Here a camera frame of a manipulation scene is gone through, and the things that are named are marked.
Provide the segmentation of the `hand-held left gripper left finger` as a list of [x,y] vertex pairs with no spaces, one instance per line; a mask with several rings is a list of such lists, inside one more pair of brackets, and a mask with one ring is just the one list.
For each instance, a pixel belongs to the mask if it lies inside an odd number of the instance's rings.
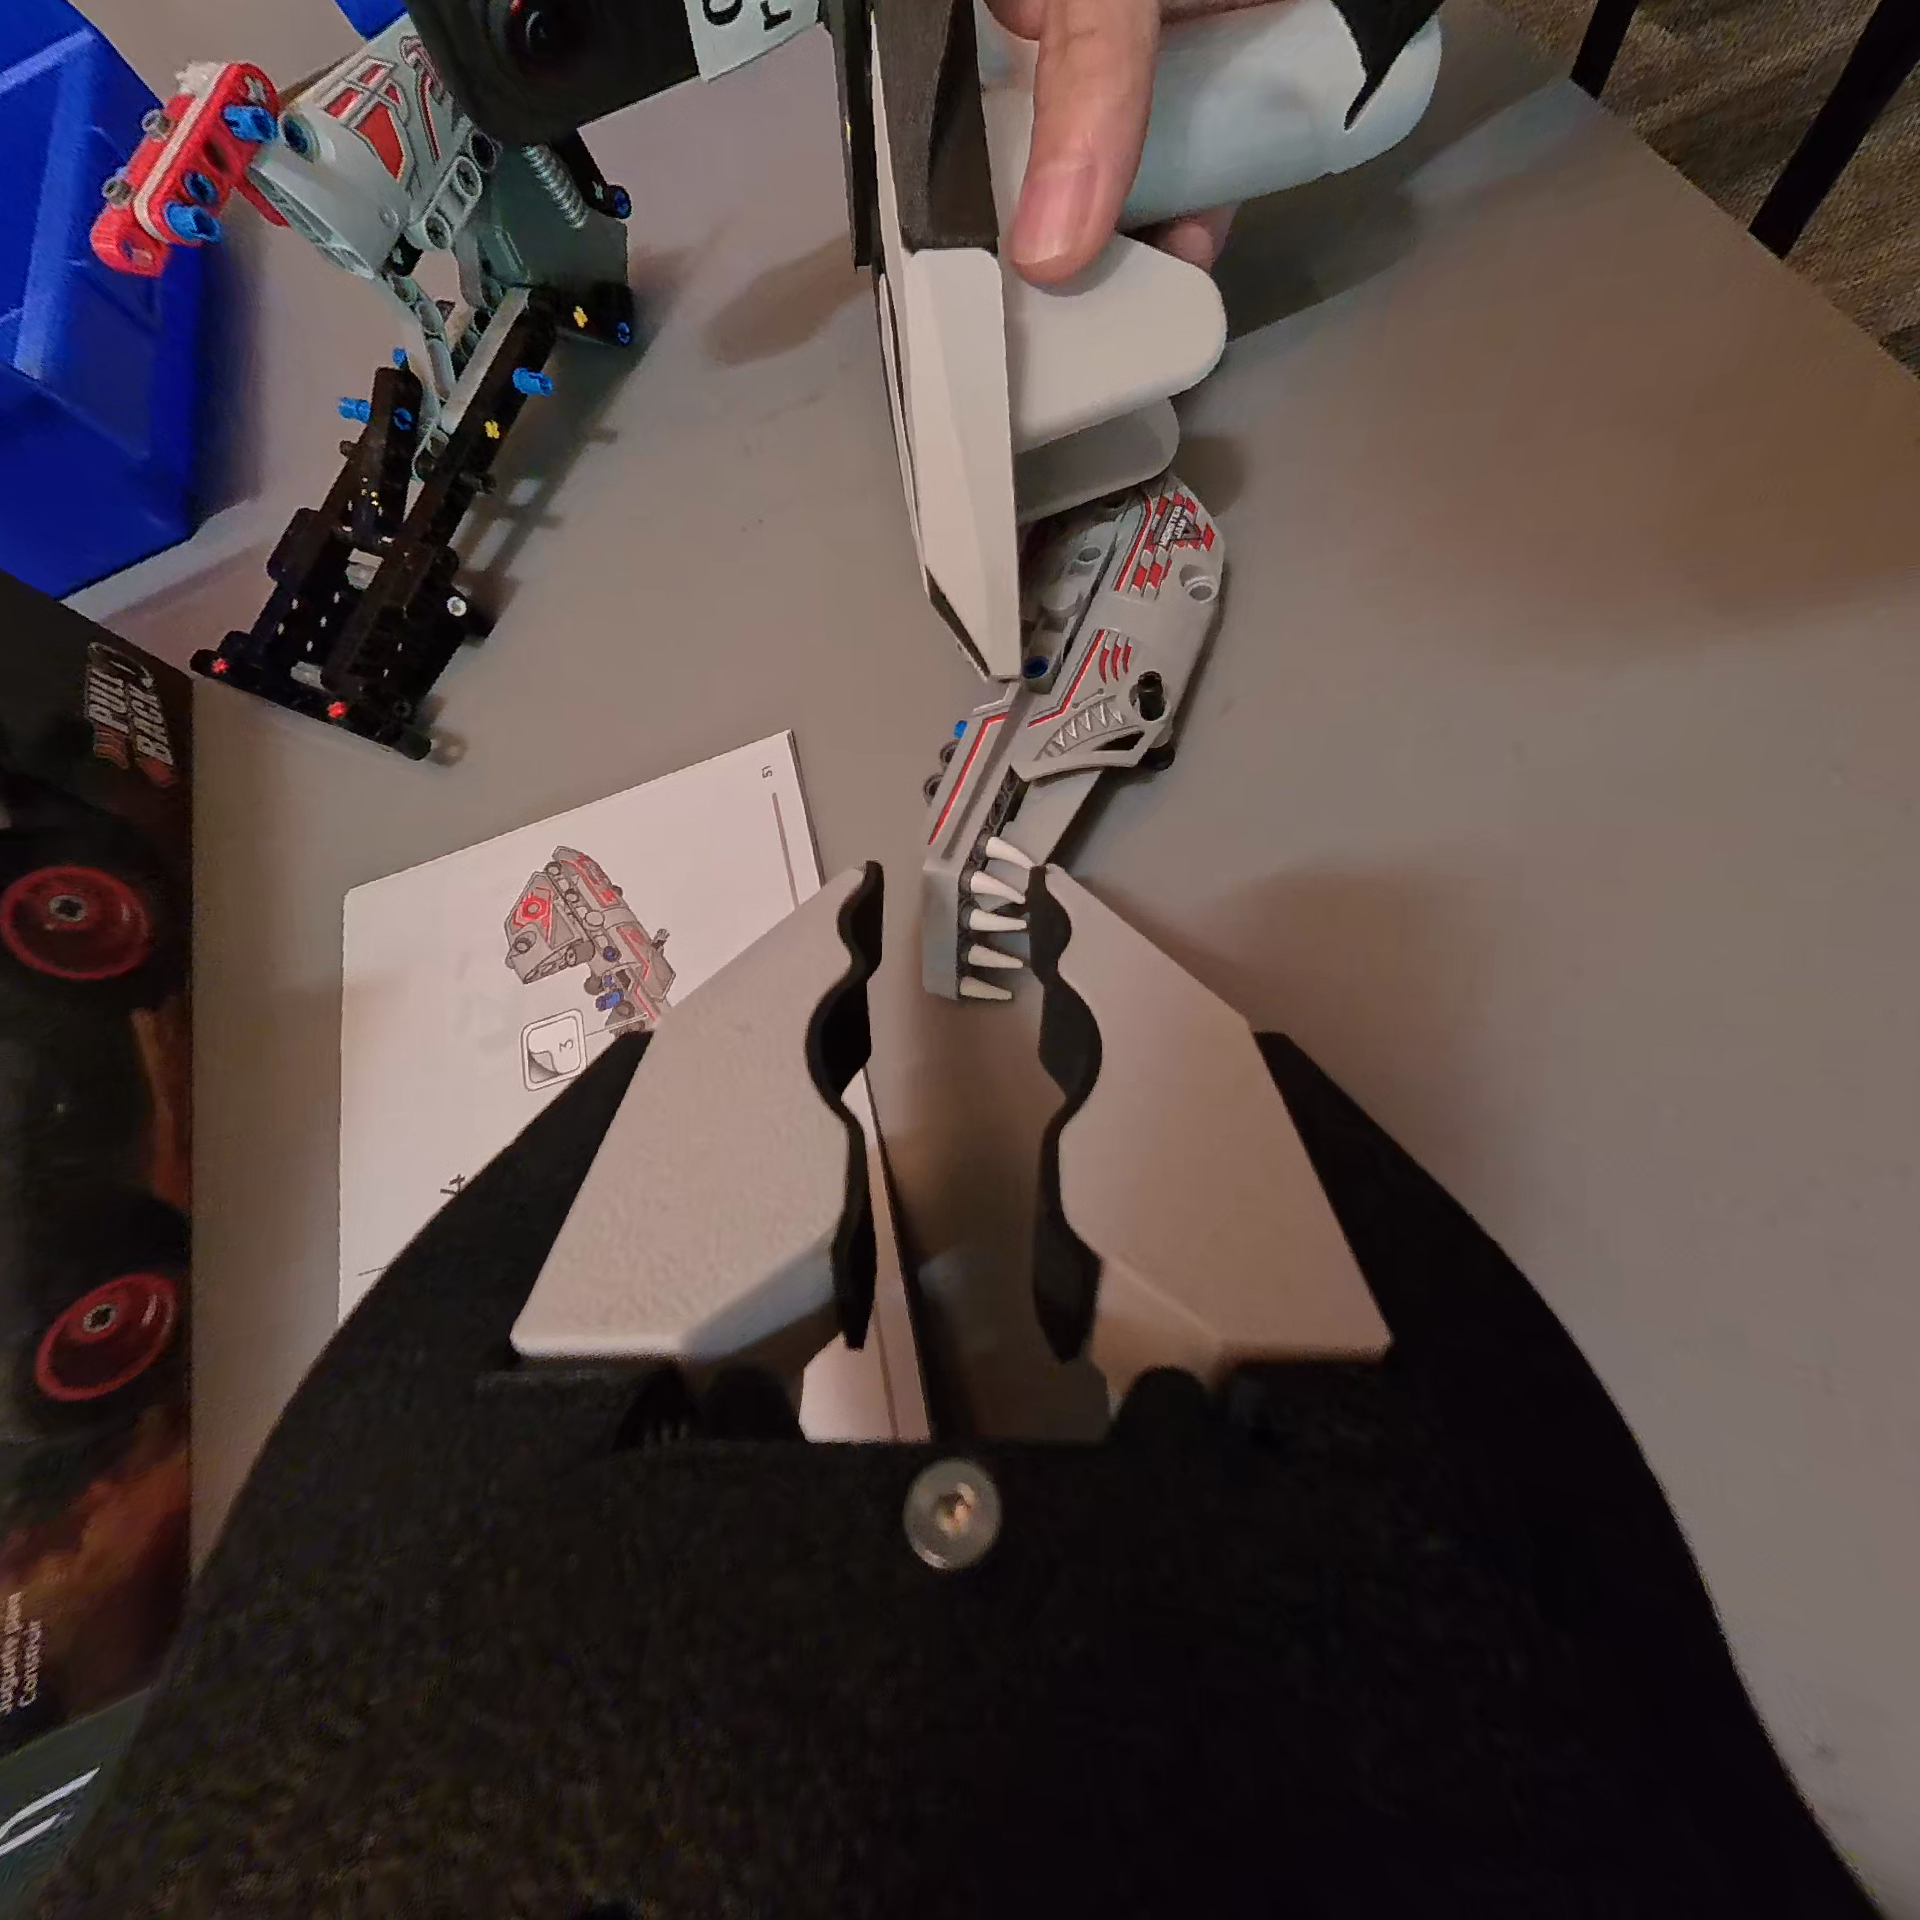
[[802,1374],[867,1341],[883,865],[829,877],[647,1040],[512,1328],[524,1360]]

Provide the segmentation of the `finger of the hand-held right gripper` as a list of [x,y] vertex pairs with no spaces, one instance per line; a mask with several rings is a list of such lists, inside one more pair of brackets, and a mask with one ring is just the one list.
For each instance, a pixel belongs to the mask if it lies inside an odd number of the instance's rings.
[[1167,399],[1083,425],[1016,451],[1016,521],[1042,521],[1134,489],[1176,457],[1179,418]]
[[1064,291],[1012,282],[979,247],[887,247],[875,279],[909,529],[928,599],[979,669],[1022,645],[1016,451],[1172,402],[1227,341],[1214,279],[1112,240]]

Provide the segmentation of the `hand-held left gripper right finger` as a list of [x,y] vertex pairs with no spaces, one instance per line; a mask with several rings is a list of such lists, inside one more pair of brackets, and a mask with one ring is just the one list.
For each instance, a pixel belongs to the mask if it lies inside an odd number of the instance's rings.
[[1226,1378],[1386,1354],[1254,1027],[1062,869],[1031,883],[1040,1065],[1061,1096],[1031,1262],[1054,1357]]

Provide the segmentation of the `grey toy brick jaw assembly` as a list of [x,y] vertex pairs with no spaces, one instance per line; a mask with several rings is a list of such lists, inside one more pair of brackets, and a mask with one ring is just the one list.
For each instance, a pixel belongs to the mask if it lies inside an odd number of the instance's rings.
[[1028,877],[1103,774],[1172,757],[1226,561],[1208,507],[1174,470],[1028,529],[1016,677],[952,725],[924,781],[924,992],[1014,994]]

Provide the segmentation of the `grey desk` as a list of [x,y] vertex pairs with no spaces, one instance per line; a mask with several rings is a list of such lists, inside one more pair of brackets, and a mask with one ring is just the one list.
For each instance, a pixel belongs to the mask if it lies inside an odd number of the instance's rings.
[[[1494,13],[1414,137],[1242,211],[1179,472],[1230,594],[1072,873],[1292,1035],[1572,1333],[1743,1680],[1915,1915],[1915,382]],[[196,687],[194,1558],[335,1323],[351,887],[775,730],[885,863],[871,1087],[940,1424],[1087,1434],[1032,1328],[1032,992],[922,992],[968,663],[906,528],[814,32],[588,133],[643,353],[475,521],[450,765]]]

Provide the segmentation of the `person's right hand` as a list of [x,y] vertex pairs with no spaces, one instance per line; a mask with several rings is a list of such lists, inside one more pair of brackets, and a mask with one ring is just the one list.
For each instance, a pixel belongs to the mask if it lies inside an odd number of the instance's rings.
[[1059,285],[1096,261],[1119,226],[1144,146],[1165,22],[1237,1],[991,1],[1038,48],[1023,184],[1004,253],[1026,280]]

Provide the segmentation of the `toy building instruction booklet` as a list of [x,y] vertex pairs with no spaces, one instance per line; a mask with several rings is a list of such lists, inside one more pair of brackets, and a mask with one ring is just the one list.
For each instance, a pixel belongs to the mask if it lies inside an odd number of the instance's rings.
[[823,880],[779,730],[342,899],[339,1315],[614,1040]]

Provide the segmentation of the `black toy brick chassis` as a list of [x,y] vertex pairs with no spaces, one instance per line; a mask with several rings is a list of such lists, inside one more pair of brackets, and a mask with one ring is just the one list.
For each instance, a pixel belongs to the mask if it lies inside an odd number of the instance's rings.
[[556,341],[638,341],[629,192],[570,127],[482,126],[455,81],[456,15],[397,5],[293,87],[250,61],[182,66],[90,227],[107,269],[155,279],[219,245],[242,200],[404,326],[371,394],[341,399],[358,433],[324,499],[284,528],[266,608],[191,666],[411,761],[435,749],[422,711],[440,672],[492,632],[456,535],[522,407],[554,393]]

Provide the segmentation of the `dark toy set box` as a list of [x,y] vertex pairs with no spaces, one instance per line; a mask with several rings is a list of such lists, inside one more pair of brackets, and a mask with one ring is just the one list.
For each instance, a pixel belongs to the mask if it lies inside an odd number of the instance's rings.
[[186,1606],[191,690],[2,577],[2,1882],[75,1837]]

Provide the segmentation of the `black chair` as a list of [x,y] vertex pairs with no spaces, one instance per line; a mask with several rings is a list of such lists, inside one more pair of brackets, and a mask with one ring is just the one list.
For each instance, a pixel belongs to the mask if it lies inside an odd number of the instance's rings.
[[[1597,1],[1574,48],[1570,81],[1603,97],[1640,5]],[[1830,90],[1747,223],[1750,237],[1787,258],[1907,87],[1917,61],[1917,5],[1880,1],[1866,15]]]

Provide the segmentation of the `blue plastic bin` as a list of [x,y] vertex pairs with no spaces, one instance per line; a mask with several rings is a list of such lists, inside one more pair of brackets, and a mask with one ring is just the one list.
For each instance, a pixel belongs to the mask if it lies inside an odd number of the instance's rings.
[[75,6],[2,5],[2,566],[52,597],[198,521],[204,264],[125,275],[90,241],[155,104]]

